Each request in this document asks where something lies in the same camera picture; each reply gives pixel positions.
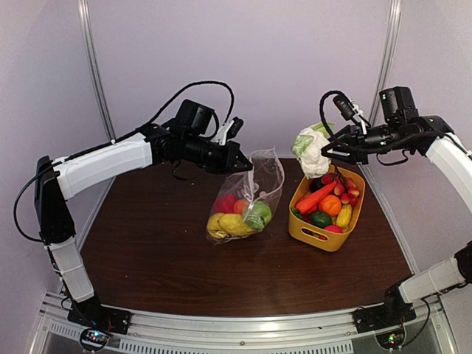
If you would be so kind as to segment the clear zip top bag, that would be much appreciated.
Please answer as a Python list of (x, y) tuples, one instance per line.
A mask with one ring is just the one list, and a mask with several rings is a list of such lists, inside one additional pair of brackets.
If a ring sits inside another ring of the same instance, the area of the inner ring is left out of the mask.
[(256, 150), (252, 169), (226, 177), (206, 222), (213, 245), (261, 233), (273, 220), (282, 195), (285, 171), (274, 148)]

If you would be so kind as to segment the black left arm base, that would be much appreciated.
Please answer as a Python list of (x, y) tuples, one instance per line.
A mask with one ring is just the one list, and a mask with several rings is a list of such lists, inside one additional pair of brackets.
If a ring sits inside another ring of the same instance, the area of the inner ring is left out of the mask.
[(125, 335), (131, 323), (131, 312), (106, 306), (101, 306), (98, 310), (81, 310), (73, 305), (67, 319), (102, 332)]

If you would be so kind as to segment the orange toy pumpkin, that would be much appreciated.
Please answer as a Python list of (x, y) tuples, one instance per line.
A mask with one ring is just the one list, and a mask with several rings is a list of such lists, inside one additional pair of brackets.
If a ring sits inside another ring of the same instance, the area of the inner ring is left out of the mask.
[(239, 199), (233, 206), (233, 212), (235, 214), (243, 215), (248, 208), (249, 202), (246, 199)]

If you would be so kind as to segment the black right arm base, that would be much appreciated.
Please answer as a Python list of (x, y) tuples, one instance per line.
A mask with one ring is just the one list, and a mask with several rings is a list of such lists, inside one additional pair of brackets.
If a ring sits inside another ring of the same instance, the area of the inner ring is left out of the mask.
[(400, 326), (417, 318), (413, 305), (405, 302), (400, 295), (399, 283), (385, 291), (383, 303), (368, 308), (359, 307), (352, 315), (357, 333)]

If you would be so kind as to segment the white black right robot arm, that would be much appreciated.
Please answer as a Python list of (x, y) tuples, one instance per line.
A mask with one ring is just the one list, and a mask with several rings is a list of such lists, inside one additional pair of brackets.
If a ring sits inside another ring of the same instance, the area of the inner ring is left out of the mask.
[[(412, 117), (405, 123), (365, 128), (348, 125), (328, 139), (322, 155), (350, 164), (367, 164), (368, 155), (393, 150), (418, 152), (448, 179), (467, 208), (471, 208), (471, 152), (439, 116)], [(451, 258), (394, 285), (378, 309), (383, 325), (394, 325), (406, 305), (433, 294), (471, 284), (471, 243)]]

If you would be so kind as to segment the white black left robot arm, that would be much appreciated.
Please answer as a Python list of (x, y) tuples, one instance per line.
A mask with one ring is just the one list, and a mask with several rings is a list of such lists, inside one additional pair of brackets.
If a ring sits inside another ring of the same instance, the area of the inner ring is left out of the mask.
[(89, 152), (38, 161), (35, 209), (40, 237), (70, 297), (79, 303), (77, 315), (89, 327), (101, 326), (106, 312), (93, 301), (97, 297), (74, 241), (74, 221), (66, 202), (105, 180), (164, 162), (192, 162), (212, 174), (251, 170), (251, 162), (234, 141), (243, 120), (225, 122), (208, 139), (203, 135), (214, 115), (213, 109), (184, 100), (176, 116), (162, 125), (147, 123)]

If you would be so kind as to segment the yellow toy bell pepper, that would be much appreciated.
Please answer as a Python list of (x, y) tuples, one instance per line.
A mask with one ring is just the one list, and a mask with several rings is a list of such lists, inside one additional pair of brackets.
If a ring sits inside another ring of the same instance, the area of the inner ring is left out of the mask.
[(218, 223), (222, 230), (235, 237), (249, 236), (256, 232), (243, 221), (243, 216), (240, 214), (223, 214)]

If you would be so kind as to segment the red toy bell pepper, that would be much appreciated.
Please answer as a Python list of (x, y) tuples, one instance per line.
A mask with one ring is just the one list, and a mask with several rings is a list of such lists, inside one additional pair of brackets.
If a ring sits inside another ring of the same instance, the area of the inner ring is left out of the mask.
[(223, 195), (215, 201), (213, 210), (216, 213), (232, 214), (236, 202), (237, 198), (233, 194)]

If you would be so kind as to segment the green toy apple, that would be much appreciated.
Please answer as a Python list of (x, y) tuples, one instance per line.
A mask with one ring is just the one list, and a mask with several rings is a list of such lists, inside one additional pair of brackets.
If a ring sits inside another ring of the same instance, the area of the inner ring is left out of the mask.
[(271, 207), (263, 201), (255, 201), (247, 210), (245, 222), (253, 229), (264, 229), (272, 219)]

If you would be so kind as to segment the white toy cauliflower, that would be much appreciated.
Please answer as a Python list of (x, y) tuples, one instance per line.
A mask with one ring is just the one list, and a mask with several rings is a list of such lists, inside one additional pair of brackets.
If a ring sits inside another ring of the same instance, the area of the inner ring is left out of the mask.
[(296, 136), (291, 152), (299, 162), (306, 178), (320, 178), (328, 172), (331, 159), (322, 155), (329, 134), (322, 123), (302, 129)]

